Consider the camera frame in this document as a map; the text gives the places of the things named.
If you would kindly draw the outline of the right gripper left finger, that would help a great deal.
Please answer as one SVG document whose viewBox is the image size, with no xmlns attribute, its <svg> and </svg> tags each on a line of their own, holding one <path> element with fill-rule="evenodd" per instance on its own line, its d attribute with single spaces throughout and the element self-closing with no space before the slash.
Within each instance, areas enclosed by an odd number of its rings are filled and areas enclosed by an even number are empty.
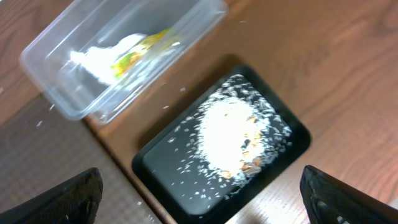
<svg viewBox="0 0 398 224">
<path fill-rule="evenodd" d="M 93 224 L 103 193 L 96 167 L 1 213 L 1 223 Z"/>
</svg>

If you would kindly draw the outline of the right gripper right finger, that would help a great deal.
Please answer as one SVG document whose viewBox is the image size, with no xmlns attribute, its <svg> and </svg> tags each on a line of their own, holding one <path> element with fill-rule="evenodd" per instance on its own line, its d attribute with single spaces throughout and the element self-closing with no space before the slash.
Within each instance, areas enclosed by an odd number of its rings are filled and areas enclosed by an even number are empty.
<svg viewBox="0 0 398 224">
<path fill-rule="evenodd" d="M 397 209 L 332 177 L 314 166 L 304 167 L 300 193 L 310 223 L 397 224 Z"/>
</svg>

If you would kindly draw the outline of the white napkin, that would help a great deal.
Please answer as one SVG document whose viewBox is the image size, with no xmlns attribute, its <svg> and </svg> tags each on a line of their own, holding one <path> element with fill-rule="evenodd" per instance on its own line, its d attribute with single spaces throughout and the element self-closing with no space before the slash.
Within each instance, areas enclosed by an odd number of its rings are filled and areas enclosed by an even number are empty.
<svg viewBox="0 0 398 224">
<path fill-rule="evenodd" d="M 111 64 L 145 37 L 147 37 L 146 34 L 135 33 L 124 37 L 112 47 L 93 46 L 86 52 L 71 51 L 70 61 L 82 66 L 100 83 L 113 85 L 118 82 L 118 78 L 115 77 Z"/>
</svg>

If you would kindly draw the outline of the white rice food scraps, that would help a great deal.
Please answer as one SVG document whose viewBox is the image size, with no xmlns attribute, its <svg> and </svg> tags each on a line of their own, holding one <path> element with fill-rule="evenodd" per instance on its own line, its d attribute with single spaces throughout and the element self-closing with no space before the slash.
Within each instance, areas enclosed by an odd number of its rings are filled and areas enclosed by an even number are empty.
<svg viewBox="0 0 398 224">
<path fill-rule="evenodd" d="M 292 145 L 291 127 L 242 74 L 229 76 L 159 146 L 172 195 L 214 201 L 247 185 Z"/>
</svg>

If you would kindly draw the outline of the orange snack wrapper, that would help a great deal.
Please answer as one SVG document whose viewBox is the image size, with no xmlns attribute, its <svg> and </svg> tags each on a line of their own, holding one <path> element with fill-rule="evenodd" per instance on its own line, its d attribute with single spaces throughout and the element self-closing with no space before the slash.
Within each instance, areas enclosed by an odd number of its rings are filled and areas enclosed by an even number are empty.
<svg viewBox="0 0 398 224">
<path fill-rule="evenodd" d="M 140 40 L 135 46 L 123 53 L 111 64 L 111 69 L 116 78 L 121 78 L 148 50 L 153 47 L 170 30 L 164 29 L 159 33 L 149 35 Z"/>
</svg>

